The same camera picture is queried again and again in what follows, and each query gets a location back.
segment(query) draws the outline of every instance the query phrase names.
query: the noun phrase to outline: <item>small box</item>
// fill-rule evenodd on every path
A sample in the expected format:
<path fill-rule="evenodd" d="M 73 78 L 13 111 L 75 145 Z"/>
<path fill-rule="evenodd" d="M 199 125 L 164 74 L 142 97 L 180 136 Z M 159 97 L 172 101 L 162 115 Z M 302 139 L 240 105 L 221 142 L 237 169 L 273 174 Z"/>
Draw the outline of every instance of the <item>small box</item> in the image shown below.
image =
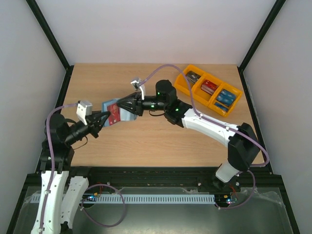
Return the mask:
<path fill-rule="evenodd" d="M 227 96 L 225 96 L 224 94 L 222 94 L 221 92 L 219 93 L 219 95 L 216 97 L 216 100 L 218 102 L 221 102 L 223 105 L 229 107 L 232 105 L 232 103 L 234 102 L 234 99 L 230 99 Z"/>
<path fill-rule="evenodd" d="M 201 104 L 207 106 L 208 108 L 214 110 L 221 116 L 228 116 L 236 106 L 243 92 L 191 64 L 184 69 L 183 73 L 187 74 L 190 71 L 200 75 L 200 78 L 195 84 L 190 82 L 194 99 L 199 101 Z M 209 81 L 208 85 L 213 83 L 217 86 L 217 88 L 215 89 L 211 86 L 209 89 L 206 89 L 206 87 L 202 87 L 206 80 Z M 183 93 L 190 95 L 187 82 L 185 81 L 185 78 L 182 74 L 180 74 L 176 78 L 174 87 L 182 91 Z M 233 102 L 228 102 L 227 105 L 229 106 L 227 106 L 224 103 L 217 101 L 217 98 L 220 94 L 226 95 L 227 98 L 232 99 Z"/>
<path fill-rule="evenodd" d="M 203 70 L 201 70 L 201 69 L 199 69 L 198 67 L 195 67 L 195 66 L 193 66 L 193 65 L 188 65 L 188 66 L 184 69 L 183 73 L 184 73 L 184 74 L 187 74 L 189 71 L 195 72 L 196 74 L 200 75 L 199 80 L 201 79 L 201 77 L 203 76 L 203 74 L 205 74 L 205 71 L 203 71 Z M 192 83 L 192 82 L 190 82 L 190 85 L 191 85 L 191 88 L 192 88 L 195 84 Z M 185 93 L 185 94 L 187 94 L 187 95 L 190 95 L 189 88 L 188 88 L 187 83 L 186 83 L 186 81 L 185 81 L 185 79 L 184 79 L 184 76 L 183 76 L 182 74 L 179 74 L 179 75 L 177 76 L 177 78 L 175 79 L 174 87 L 175 87 L 176 89 L 180 90 L 181 92 L 183 92 L 183 93 Z"/>
<path fill-rule="evenodd" d="M 186 78 L 189 80 L 189 82 L 192 82 L 193 84 L 195 84 L 199 80 L 200 77 L 201 77 L 201 75 L 196 74 L 193 71 L 189 71 L 186 74 Z"/>

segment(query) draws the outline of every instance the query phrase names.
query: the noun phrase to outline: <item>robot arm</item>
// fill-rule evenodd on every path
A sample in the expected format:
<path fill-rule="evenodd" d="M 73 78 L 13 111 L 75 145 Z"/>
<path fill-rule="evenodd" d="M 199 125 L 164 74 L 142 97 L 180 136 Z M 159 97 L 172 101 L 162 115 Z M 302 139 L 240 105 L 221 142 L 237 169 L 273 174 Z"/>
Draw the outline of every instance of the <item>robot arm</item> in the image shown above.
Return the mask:
<path fill-rule="evenodd" d="M 247 171 L 259 152 L 258 147 L 253 143 L 226 128 L 238 130 L 257 141 L 249 124 L 243 123 L 237 126 L 204 114 L 199 117 L 191 105 L 177 98 L 176 89 L 168 80 L 157 82 L 155 96 L 145 96 L 143 99 L 142 93 L 135 92 L 120 99 L 117 106 L 139 116 L 143 115 L 144 110 L 163 110 L 164 116 L 171 124 L 199 131 L 227 147 L 228 159 L 218 168 L 213 179 L 215 187 L 219 189 L 222 189 L 240 171 Z M 208 122 L 202 119 L 203 116 L 226 127 Z"/>
<path fill-rule="evenodd" d="M 47 139 L 42 143 L 40 155 L 41 196 L 37 218 L 31 234 L 67 234 L 71 233 L 73 220 L 79 202 L 87 189 L 89 182 L 86 176 L 75 176 L 70 180 L 68 191 L 63 199 L 64 187 L 69 175 L 75 142 L 82 140 L 88 134 L 97 138 L 110 112 L 94 111 L 88 101 L 80 101 L 77 106 L 77 117 L 80 120 L 69 126 L 67 120 L 60 113 L 54 113 L 50 119 L 51 139 L 55 156 L 55 171 L 53 181 L 47 193 L 47 185 L 52 174 L 50 150 Z M 46 199 L 45 211 L 42 212 Z M 43 228 L 40 229 L 43 215 Z"/>

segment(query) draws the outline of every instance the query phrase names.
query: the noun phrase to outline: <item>wooden table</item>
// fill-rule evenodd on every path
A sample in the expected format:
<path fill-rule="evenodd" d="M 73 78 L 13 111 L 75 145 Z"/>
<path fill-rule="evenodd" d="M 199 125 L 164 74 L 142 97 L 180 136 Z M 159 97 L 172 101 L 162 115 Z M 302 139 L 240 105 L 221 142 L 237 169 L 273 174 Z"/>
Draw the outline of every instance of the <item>wooden table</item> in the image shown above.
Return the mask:
<path fill-rule="evenodd" d="M 130 81 L 146 78 L 161 64 L 76 64 L 69 83 L 65 104 L 89 100 L 93 110 L 101 110 L 103 101 L 121 98 L 134 92 Z M 182 70 L 186 64 L 178 64 Z M 196 65 L 204 71 L 243 90 L 236 65 Z M 178 76 L 174 68 L 160 70 L 146 84 L 146 95 L 155 95 L 155 84 L 169 79 L 173 84 Z M 180 91 L 178 98 L 190 103 L 190 97 Z M 246 97 L 238 102 L 232 113 L 224 118 L 196 103 L 203 113 L 225 122 L 253 126 Z M 77 120 L 73 108 L 62 111 L 65 117 Z M 77 142 L 73 148 L 81 145 Z M 72 166 L 133 166 L 133 167 L 206 167 L 219 166 L 227 158 L 227 148 L 216 140 L 194 130 L 170 124 L 165 117 L 152 117 L 145 112 L 136 121 L 119 122 L 105 127 L 87 145 L 75 150 Z M 263 162 L 259 153 L 254 163 Z"/>

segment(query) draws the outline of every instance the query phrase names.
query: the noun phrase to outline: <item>purple cable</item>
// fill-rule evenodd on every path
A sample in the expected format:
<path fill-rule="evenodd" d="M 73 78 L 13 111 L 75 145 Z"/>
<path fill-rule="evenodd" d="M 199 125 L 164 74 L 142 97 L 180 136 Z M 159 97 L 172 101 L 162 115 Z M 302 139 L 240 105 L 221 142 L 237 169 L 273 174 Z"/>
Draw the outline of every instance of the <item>purple cable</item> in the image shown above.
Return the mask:
<path fill-rule="evenodd" d="M 117 223 L 112 224 L 112 225 L 105 225 L 105 224 L 101 224 L 101 223 L 95 221 L 95 220 L 86 212 L 85 208 L 83 207 L 84 199 L 83 199 L 82 202 L 81 202 L 81 206 L 80 206 L 80 207 L 81 207 L 81 210 L 82 210 L 82 211 L 84 212 L 84 214 L 91 220 L 91 222 L 95 223 L 96 225 L 98 225 L 98 226 L 100 226 L 100 227 L 103 227 L 103 228 L 112 228 L 112 227 L 115 227 L 115 226 L 117 226 L 118 224 L 120 224 L 120 223 L 124 220 L 124 218 L 125 218 L 125 216 L 126 216 L 126 211 L 127 211 L 127 210 L 126 210 L 125 199 L 123 198 L 121 192 L 120 192 L 118 189 L 116 189 L 116 188 L 114 188 L 113 186 L 108 185 L 108 184 L 94 184 L 94 185 L 90 186 L 89 188 L 87 188 L 86 191 L 88 191 L 88 190 L 91 189 L 91 188 L 97 187 L 97 186 L 104 186 L 104 187 L 111 188 L 111 189 L 115 190 L 115 192 L 118 193 L 118 194 L 120 195 L 121 201 L 122 201 L 122 204 L 123 204 L 123 212 L 122 212 L 121 218 L 119 219 L 119 221 L 118 221 Z"/>
<path fill-rule="evenodd" d="M 197 111 L 196 107 L 195 107 L 195 102 L 194 102 L 194 98 L 193 98 L 193 94 L 192 94 L 192 89 L 191 89 L 191 85 L 189 83 L 189 80 L 187 79 L 187 77 L 185 76 L 185 74 L 183 73 L 183 71 L 178 68 L 177 66 L 173 65 L 173 64 L 164 64 L 160 67 L 158 67 L 156 70 L 154 70 L 145 80 L 143 80 L 140 84 L 140 85 L 143 85 L 144 83 L 146 83 L 153 75 L 155 75 L 156 72 L 158 72 L 160 69 L 164 68 L 164 67 L 173 67 L 173 68 L 176 68 L 184 77 L 186 83 L 187 83 L 187 86 L 189 88 L 189 91 L 190 91 L 190 96 L 191 96 L 191 103 L 192 103 L 192 107 L 193 107 L 193 110 L 195 112 L 195 114 L 197 114 L 200 118 L 210 122 L 210 123 L 213 123 L 219 127 L 222 127 L 222 128 L 226 128 L 227 126 L 224 126 L 223 124 L 220 124 L 212 119 L 209 119 L 209 118 L 206 118 L 204 116 L 200 116 L 200 112 Z M 241 135 L 242 137 L 244 137 L 245 139 L 249 140 L 250 142 L 252 142 L 255 146 L 257 146 L 265 155 L 265 162 L 264 163 L 259 163 L 259 164 L 252 164 L 251 167 L 264 167 L 266 166 L 268 163 L 269 163 L 269 154 L 268 152 L 258 143 L 256 142 L 254 139 L 250 138 L 249 136 L 247 136 L 246 134 L 243 134 L 241 132 L 239 132 L 238 130 L 236 129 L 233 129 L 233 128 L 229 128 L 230 131 L 234 132 L 234 133 L 237 133 L 239 135 Z"/>
<path fill-rule="evenodd" d="M 234 208 L 239 208 L 239 207 L 245 205 L 245 204 L 250 200 L 250 198 L 252 198 L 252 196 L 253 196 L 253 194 L 254 194 L 254 190 L 255 190 L 255 177 L 254 177 L 254 174 L 253 174 L 251 171 L 248 170 L 247 172 L 249 172 L 249 173 L 252 175 L 252 177 L 253 177 L 253 189 L 252 189 L 252 192 L 251 192 L 251 194 L 249 195 L 249 197 L 248 197 L 244 202 L 240 203 L 240 204 L 237 205 L 237 206 L 219 207 L 217 204 L 215 204 L 215 206 L 217 206 L 218 209 L 220 209 L 220 210 L 230 210 L 230 209 L 234 209 Z"/>
<path fill-rule="evenodd" d="M 56 112 L 62 108 L 77 106 L 77 104 L 78 103 L 57 107 L 53 111 L 51 111 L 50 114 L 48 115 L 47 122 L 46 122 L 46 129 L 47 129 L 47 137 L 48 137 L 48 143 L 49 143 L 49 149 L 50 149 L 50 155 L 51 155 L 51 176 L 50 176 L 46 191 L 50 191 L 52 181 L 53 181 L 54 171 L 55 171 L 54 151 L 53 151 L 51 132 L 50 132 L 51 116 L 54 114 L 54 112 Z M 40 226 L 39 226 L 41 231 L 39 232 L 39 234 L 42 234 L 42 230 L 43 230 L 43 219 L 44 219 L 45 207 L 46 207 L 47 200 L 48 200 L 48 195 L 49 195 L 49 193 L 44 195 L 44 199 L 43 199 L 43 203 L 42 203 L 42 209 L 41 209 L 41 215 L 40 215 Z"/>

